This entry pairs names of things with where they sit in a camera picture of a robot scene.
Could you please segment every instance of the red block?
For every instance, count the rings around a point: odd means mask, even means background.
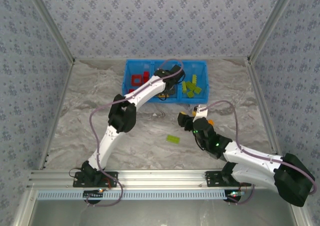
[[[143,73],[143,83],[145,84],[148,80],[149,80],[149,72],[148,71],[145,71],[144,73]]]
[[[141,86],[142,85],[142,75],[132,75],[131,76],[131,85],[132,86]]]

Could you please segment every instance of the orange object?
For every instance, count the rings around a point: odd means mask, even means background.
[[[212,120],[208,120],[208,123],[211,124],[212,126],[215,125],[215,123]]]

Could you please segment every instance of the black bracket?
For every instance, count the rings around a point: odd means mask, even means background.
[[[181,127],[184,127],[185,131],[191,131],[194,127],[193,123],[194,117],[191,117],[183,112],[180,112],[178,115],[178,124]]]
[[[232,177],[228,178],[227,181],[224,180],[221,171],[206,171],[205,173],[206,185],[208,187],[240,187],[240,186],[251,186],[248,183],[239,183]]]
[[[282,160],[298,167],[315,180],[315,177],[295,155],[287,153],[282,157]],[[274,172],[274,184],[278,189],[279,195],[288,203],[303,207],[313,186],[311,181],[286,165],[280,165]]]
[[[118,172],[106,172],[107,174],[111,175],[112,177],[118,179]],[[115,188],[117,187],[117,183],[112,179],[109,179],[107,176],[102,175],[101,180],[94,185],[91,180],[86,177],[83,172],[76,172],[74,175],[73,180],[73,187],[74,188]]]
[[[124,100],[125,97],[118,94],[113,101]],[[117,133],[129,132],[136,124],[137,108],[135,104],[124,101],[113,104],[109,112],[108,124],[112,125]]]
[[[155,71],[155,73],[153,75],[158,76],[160,78],[165,77],[165,76],[169,76],[172,75],[176,72],[178,72],[181,69],[180,66],[178,65],[174,65],[171,70],[163,70],[163,69],[158,69]],[[167,78],[165,80],[163,80],[163,82],[165,83],[165,92],[167,92],[168,90],[170,90],[175,84],[180,83],[179,80],[183,77],[182,80],[184,80],[186,74],[184,72],[184,70],[180,71],[180,73],[178,73],[176,76]]]
[[[226,138],[215,132],[213,126],[205,117],[196,119],[193,122],[195,138],[199,142],[201,148],[205,149],[210,155],[219,159],[226,151],[227,145],[232,142],[232,139]]]

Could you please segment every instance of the cable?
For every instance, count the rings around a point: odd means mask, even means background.
[[[178,75],[178,74],[183,70],[183,68],[184,68],[184,64],[183,64],[183,62],[182,62],[181,60],[178,60],[178,59],[168,59],[168,60],[164,61],[159,68],[162,68],[168,61],[171,61],[171,60],[178,61],[178,62],[181,64],[181,68],[180,68],[176,73],[173,73],[173,74],[171,74],[171,75],[167,75],[167,76],[165,76],[165,77],[156,79],[156,80],[152,81],[150,84],[148,84],[148,85],[146,85],[145,87],[143,87],[142,89],[140,89],[139,91],[137,91],[136,93],[134,93],[132,96],[130,96],[130,97],[128,97],[128,98],[125,98],[125,99],[122,99],[122,100],[117,100],[117,101],[110,102],[110,103],[108,103],[108,104],[102,105],[102,106],[98,107],[97,109],[95,109],[95,110],[90,114],[90,116],[89,116],[89,123],[90,123],[91,130],[92,130],[92,132],[93,132],[93,134],[94,134],[95,140],[96,140],[96,164],[98,165],[99,170],[100,170],[105,176],[107,176],[109,179],[112,179],[114,182],[116,182],[117,184],[119,184],[119,186],[120,186],[120,188],[121,188],[121,194],[120,194],[119,198],[118,198],[116,201],[114,201],[113,203],[108,204],[108,205],[92,205],[92,204],[90,204],[90,203],[88,202],[88,198],[89,198],[89,196],[88,196],[87,199],[86,199],[86,203],[87,203],[88,206],[92,206],[92,207],[110,207],[110,206],[113,206],[113,205],[116,205],[117,203],[119,203],[119,202],[121,201],[121,198],[122,198],[123,194],[124,194],[124,188],[123,188],[122,184],[119,182],[119,180],[116,179],[116,178],[114,178],[114,177],[112,177],[111,175],[107,174],[107,173],[103,170],[103,168],[101,167],[101,165],[100,165],[100,161],[99,161],[100,140],[99,140],[99,137],[98,137],[98,135],[97,135],[97,133],[96,133],[96,131],[95,131],[95,129],[94,129],[94,126],[93,126],[93,124],[92,124],[92,116],[93,116],[95,113],[97,113],[98,111],[107,108],[108,106],[111,106],[111,105],[114,105],[114,104],[119,104],[119,103],[122,103],[122,102],[124,102],[124,101],[133,99],[133,98],[134,98],[135,96],[137,96],[140,92],[144,91],[144,90],[147,89],[150,85],[152,85],[152,84],[154,84],[154,83],[156,83],[156,82],[158,82],[158,81],[160,81],[160,80],[165,80],[165,79],[168,79],[168,78],[171,78],[171,77],[174,77],[174,76]]]
[[[239,186],[239,191],[241,191],[241,187],[244,187],[244,186],[241,186],[241,185],[243,185],[244,183],[240,183],[240,186]]]
[[[69,176],[75,179],[75,176],[72,176],[72,175],[70,174],[71,170],[81,170],[81,169],[80,169],[80,168],[72,168],[72,169],[69,170]]]
[[[274,160],[274,159],[270,159],[270,158],[267,158],[267,157],[263,157],[263,156],[260,156],[260,155],[255,155],[253,153],[250,153],[248,151],[246,151],[245,149],[242,149],[241,148],[241,145],[239,143],[239,125],[238,125],[238,117],[237,117],[237,113],[236,113],[236,109],[234,107],[234,105],[232,105],[231,102],[227,101],[227,100],[219,100],[219,101],[216,101],[215,103],[212,103],[211,105],[207,106],[206,108],[204,109],[201,109],[201,111],[205,111],[205,110],[208,110],[209,108],[217,105],[217,104],[220,104],[220,103],[228,103],[232,110],[233,110],[233,114],[234,114],[234,119],[235,119],[235,142],[236,142],[236,145],[238,146],[238,148],[244,152],[245,154],[249,155],[249,156],[252,156],[254,158],[257,158],[257,159],[260,159],[260,160],[265,160],[265,161],[269,161],[269,162],[275,162],[275,163],[279,163],[279,164],[282,164],[282,165],[285,165],[287,167],[290,167],[296,171],[298,171],[299,173],[301,173],[303,176],[305,176],[308,180],[310,180],[310,182],[312,183],[313,185],[313,190],[309,193],[309,195],[313,195],[317,192],[317,184],[316,182],[313,180],[313,178],[310,177],[310,175],[308,175],[306,172],[304,172],[303,170],[299,169],[298,167],[294,166],[294,165],[291,165],[287,162],[283,162],[283,161],[280,161],[280,160]]]
[[[79,226],[80,225],[80,222],[81,222],[81,216],[82,214],[86,211],[88,207],[85,207],[83,210],[81,210],[80,214],[79,214],[79,217],[76,217],[75,218],[75,221],[73,223],[73,226]]]
[[[161,101],[165,101],[167,99],[167,95],[164,96],[164,99],[161,99],[161,97],[158,96],[158,99]]]
[[[237,200],[235,200],[235,199],[233,199],[233,198],[231,198],[231,197],[228,197],[228,196],[227,196],[227,198],[228,198],[229,200],[234,201],[234,203],[237,204],[237,205],[244,205],[245,203],[249,202],[249,201],[252,199],[252,197],[253,197],[253,195],[254,195],[254,192],[255,192],[255,185],[252,184],[252,191],[251,191],[251,193],[250,193],[250,196],[249,196],[245,201],[239,203]]]
[[[201,147],[201,145],[199,144],[199,142],[198,142],[198,140],[197,140],[197,138],[196,138],[196,134],[195,134],[194,132],[192,132],[192,134],[193,134],[193,136],[194,136],[194,139],[195,139],[196,145],[198,145],[198,146],[199,146],[199,148],[200,148],[202,151],[204,151],[204,150],[205,150],[205,148]]]
[[[108,187],[109,187],[109,189],[111,189],[111,184],[110,184],[109,178],[103,178],[102,180],[106,180],[106,181],[108,182]]]

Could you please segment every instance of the metal frame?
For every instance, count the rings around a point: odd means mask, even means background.
[[[63,36],[61,35],[57,25],[55,24],[55,21],[51,17],[48,9],[46,8],[46,5],[44,4],[43,0],[32,0],[34,3],[34,6],[39,11],[39,14],[41,15],[43,21],[45,22],[46,26],[48,27],[49,31],[51,32],[53,38],[56,40],[60,50],[62,51],[63,55],[69,62],[69,64],[74,62],[74,58],[72,57],[72,54],[68,48],[68,45],[66,44]]]
[[[259,84],[256,70],[251,63],[247,63],[246,65],[248,67],[248,72],[252,82],[253,91],[258,102],[260,114],[262,116],[262,121],[264,124],[266,134],[268,136],[270,145],[276,153],[283,155],[282,150],[279,146],[279,142],[277,139],[274,126],[272,124],[272,120],[268,111],[267,104],[265,102],[264,95],[262,93],[262,89]],[[292,208],[293,216],[298,226],[313,226],[313,223],[306,205],[302,208],[291,205],[291,208]]]
[[[50,145],[51,145],[51,141],[55,136],[55,132],[56,132],[57,125],[58,125],[58,122],[59,122],[59,117],[60,117],[60,114],[61,114],[61,111],[62,111],[62,107],[64,105],[66,91],[67,91],[67,88],[68,88],[68,85],[69,85],[69,81],[70,81],[71,72],[72,72],[73,67],[74,67],[74,62],[71,63],[69,71],[68,71],[68,73],[66,75],[66,80],[64,82],[63,90],[62,90],[62,93],[61,93],[61,98],[60,98],[60,101],[59,101],[58,106],[57,106],[57,112],[55,113],[55,116],[54,116],[53,125],[52,125],[52,127],[50,129],[49,137],[48,137],[48,139],[47,139],[47,141],[45,143],[45,146],[43,148],[43,151],[42,151],[42,157],[41,157],[40,164],[39,164],[39,167],[38,167],[38,169],[40,169],[40,170],[43,170],[45,168],[45,164],[47,162],[47,156],[48,156],[49,148],[50,148]]]
[[[249,54],[250,63],[253,64],[257,59],[259,53],[265,45],[265,42],[267,41],[274,27],[276,26],[279,18],[284,12],[289,1],[290,0],[277,0],[271,14],[269,15],[266,23],[264,24],[264,27]]]
[[[214,190],[220,192],[221,190],[234,189],[234,187],[215,187],[214,189],[207,187],[206,171],[208,170],[119,170],[117,172],[119,172],[118,178],[127,193],[167,191],[209,194]],[[27,183],[27,190],[16,214],[14,226],[29,225],[39,193],[79,193],[80,189],[73,188],[72,185],[73,179],[69,176],[68,171],[32,171]],[[119,193],[119,188],[111,189],[108,192]],[[292,206],[292,217],[294,217],[297,226],[312,226],[305,207]]]
[[[141,60],[145,60],[146,57],[132,57],[133,59],[141,59]],[[244,55],[237,55],[237,56],[190,56],[190,55],[181,55],[181,56],[177,56],[177,55],[168,55],[165,56],[165,58],[159,57],[159,56],[150,56],[149,59],[153,59],[153,60],[166,60],[166,59],[179,59],[179,60],[213,60],[213,59],[219,59],[219,60],[247,60],[247,58],[245,58]],[[106,60],[106,59],[110,59],[110,60],[127,60],[128,57],[117,57],[117,58],[106,58],[106,57],[79,57],[76,58],[76,61],[90,61],[90,60]]]

